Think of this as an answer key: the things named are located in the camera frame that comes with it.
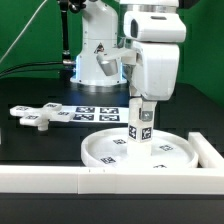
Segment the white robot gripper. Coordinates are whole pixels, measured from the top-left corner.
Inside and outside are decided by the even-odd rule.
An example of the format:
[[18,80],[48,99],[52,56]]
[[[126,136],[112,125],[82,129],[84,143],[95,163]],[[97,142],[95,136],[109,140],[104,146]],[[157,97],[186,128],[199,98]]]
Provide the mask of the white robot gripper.
[[[134,41],[137,52],[136,65],[127,75],[129,82],[147,100],[169,100],[175,87],[179,47],[176,44],[141,43]],[[156,101],[142,100],[139,119],[151,122],[154,119]]]

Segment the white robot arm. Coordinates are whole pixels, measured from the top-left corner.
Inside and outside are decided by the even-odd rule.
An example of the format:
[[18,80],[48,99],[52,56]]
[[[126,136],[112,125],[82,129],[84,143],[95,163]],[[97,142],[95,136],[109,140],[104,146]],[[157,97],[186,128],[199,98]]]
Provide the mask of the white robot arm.
[[129,118],[149,123],[159,101],[174,90],[178,44],[186,28],[179,0],[116,0],[117,10],[102,0],[87,0],[83,44],[71,78],[89,88],[129,84]]

